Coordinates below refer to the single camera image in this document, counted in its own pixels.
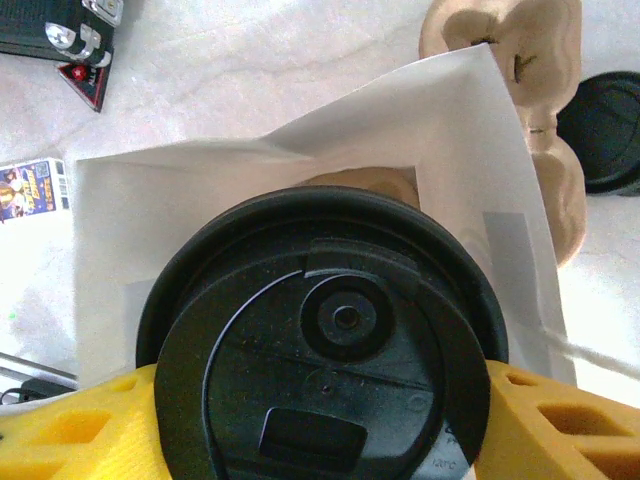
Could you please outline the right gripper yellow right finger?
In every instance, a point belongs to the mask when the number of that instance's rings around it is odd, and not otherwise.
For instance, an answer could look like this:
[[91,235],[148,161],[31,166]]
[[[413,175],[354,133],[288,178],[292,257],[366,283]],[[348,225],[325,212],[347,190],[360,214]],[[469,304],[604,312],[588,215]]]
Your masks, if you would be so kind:
[[478,479],[637,479],[639,410],[489,361]]

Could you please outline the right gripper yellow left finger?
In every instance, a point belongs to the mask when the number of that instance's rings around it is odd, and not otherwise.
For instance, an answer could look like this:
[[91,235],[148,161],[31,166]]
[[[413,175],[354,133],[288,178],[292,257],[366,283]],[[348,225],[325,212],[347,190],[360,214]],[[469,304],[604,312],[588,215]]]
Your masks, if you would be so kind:
[[1,408],[3,479],[169,479],[154,365],[99,386]]

